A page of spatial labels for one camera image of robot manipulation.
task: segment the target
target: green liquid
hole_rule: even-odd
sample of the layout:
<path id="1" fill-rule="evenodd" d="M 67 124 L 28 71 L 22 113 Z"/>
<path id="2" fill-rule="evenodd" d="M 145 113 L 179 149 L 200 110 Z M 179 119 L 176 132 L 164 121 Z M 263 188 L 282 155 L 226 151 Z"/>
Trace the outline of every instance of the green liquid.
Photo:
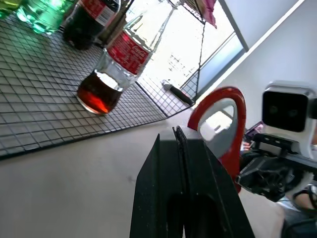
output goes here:
<path id="1" fill-rule="evenodd" d="M 22 0 L 0 0 L 0 18 L 9 16 L 17 10 Z"/>
<path id="2" fill-rule="evenodd" d="M 63 15 L 73 0 L 25 0 L 17 11 L 21 21 L 33 26 L 36 33 L 52 34 L 63 21 Z"/>

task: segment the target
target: black cable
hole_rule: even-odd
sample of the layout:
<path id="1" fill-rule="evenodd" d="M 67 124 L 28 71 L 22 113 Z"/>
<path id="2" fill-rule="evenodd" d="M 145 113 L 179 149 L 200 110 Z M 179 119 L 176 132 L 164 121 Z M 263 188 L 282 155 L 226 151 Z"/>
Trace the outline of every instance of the black cable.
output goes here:
<path id="1" fill-rule="evenodd" d="M 288 235 L 289 231 L 291 229 L 293 229 L 294 227 L 298 227 L 298 226 L 309 224 L 309 223 L 315 223 L 316 221 L 317 221 L 316 218 L 311 218 L 311 219 L 302 220 L 300 222 L 295 222 L 295 223 L 291 224 L 288 228 L 286 228 L 284 230 L 284 232 L 282 233 L 281 237 L 282 238 L 287 238 L 287 235 Z"/>

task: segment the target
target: red label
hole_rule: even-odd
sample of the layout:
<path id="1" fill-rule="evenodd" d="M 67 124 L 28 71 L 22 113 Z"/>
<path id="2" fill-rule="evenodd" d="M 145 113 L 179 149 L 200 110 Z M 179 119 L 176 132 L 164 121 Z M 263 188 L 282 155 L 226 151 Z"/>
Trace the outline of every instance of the red label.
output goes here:
<path id="1" fill-rule="evenodd" d="M 96 19 L 106 6 L 106 4 L 100 0 L 81 0 L 80 5 L 93 19 Z"/>
<path id="2" fill-rule="evenodd" d="M 125 32 L 114 40 L 107 51 L 114 61 L 135 75 L 139 73 L 149 56 L 149 52 L 135 43 Z"/>

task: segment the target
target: dark liquid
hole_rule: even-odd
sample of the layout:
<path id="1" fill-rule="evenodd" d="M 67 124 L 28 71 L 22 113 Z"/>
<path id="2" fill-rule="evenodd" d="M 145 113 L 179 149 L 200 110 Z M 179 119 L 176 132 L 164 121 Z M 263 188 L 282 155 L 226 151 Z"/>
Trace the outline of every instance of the dark liquid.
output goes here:
<path id="1" fill-rule="evenodd" d="M 102 0 L 102 2 L 113 12 L 119 11 L 117 1 Z M 65 25 L 63 39 L 73 43 L 78 50 L 87 50 L 104 28 L 104 25 L 99 24 L 79 5 Z"/>
<path id="2" fill-rule="evenodd" d="M 109 113 L 117 105 L 121 94 L 103 83 L 95 72 L 84 79 L 77 91 L 83 106 L 96 114 Z"/>

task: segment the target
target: white table surface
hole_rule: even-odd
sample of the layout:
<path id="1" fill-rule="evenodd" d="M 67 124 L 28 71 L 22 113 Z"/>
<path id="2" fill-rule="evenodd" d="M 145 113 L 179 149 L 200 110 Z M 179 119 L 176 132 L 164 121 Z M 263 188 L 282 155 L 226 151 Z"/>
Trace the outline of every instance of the white table surface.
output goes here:
<path id="1" fill-rule="evenodd" d="M 138 172 L 157 134 L 189 115 L 0 162 L 0 237 L 128 238 Z M 240 197 L 257 237 L 278 237 L 281 209 Z"/>

